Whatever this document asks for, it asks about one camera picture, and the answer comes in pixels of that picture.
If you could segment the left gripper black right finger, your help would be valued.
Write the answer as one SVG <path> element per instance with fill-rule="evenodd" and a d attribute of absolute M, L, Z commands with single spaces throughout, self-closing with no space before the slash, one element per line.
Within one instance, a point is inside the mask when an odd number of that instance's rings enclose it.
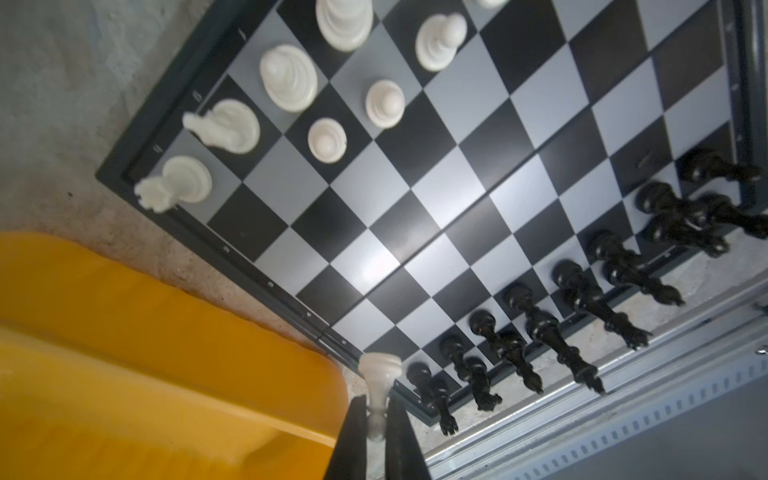
<path fill-rule="evenodd" d="M 431 480 L 421 448 L 402 402 L 388 403 L 385 429 L 385 479 Z"/>

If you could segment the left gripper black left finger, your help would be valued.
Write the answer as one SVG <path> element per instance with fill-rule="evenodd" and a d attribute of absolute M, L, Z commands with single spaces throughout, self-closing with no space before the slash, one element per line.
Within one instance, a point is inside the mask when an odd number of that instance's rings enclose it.
<path fill-rule="evenodd" d="M 354 397 L 338 435 L 324 480 L 366 479 L 367 417 L 367 397 Z"/>

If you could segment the white chess pawn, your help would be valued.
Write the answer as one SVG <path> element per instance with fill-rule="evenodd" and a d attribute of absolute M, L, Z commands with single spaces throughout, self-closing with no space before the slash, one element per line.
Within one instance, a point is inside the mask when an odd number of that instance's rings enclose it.
<path fill-rule="evenodd" d="M 359 372 L 368 388 L 368 439 L 382 442 L 387 426 L 388 399 L 395 381 L 402 375 L 400 357 L 388 353 L 365 353 Z"/>

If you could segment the yellow plastic tray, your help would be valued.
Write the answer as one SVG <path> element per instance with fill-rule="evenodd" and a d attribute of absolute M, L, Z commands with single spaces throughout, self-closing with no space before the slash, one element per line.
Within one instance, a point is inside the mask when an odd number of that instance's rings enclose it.
<path fill-rule="evenodd" d="M 58 237 L 1 236 L 5 479 L 320 479 L 325 356 Z"/>

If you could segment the black white chess board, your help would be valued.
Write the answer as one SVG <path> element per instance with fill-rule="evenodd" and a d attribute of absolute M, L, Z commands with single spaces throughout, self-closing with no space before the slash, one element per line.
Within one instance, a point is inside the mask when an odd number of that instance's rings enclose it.
<path fill-rule="evenodd" d="M 213 185 L 154 221 L 350 368 L 423 362 L 471 398 L 441 349 L 492 381 L 512 367 L 473 334 L 524 327 L 515 283 L 570 337 L 589 323 L 552 277 L 614 233 L 662 273 L 703 247 L 636 206 L 646 183 L 757 212 L 767 185 L 758 1 L 376 1 L 341 52 L 311 1 L 217 1 L 108 154 L 139 184 L 195 159 Z"/>

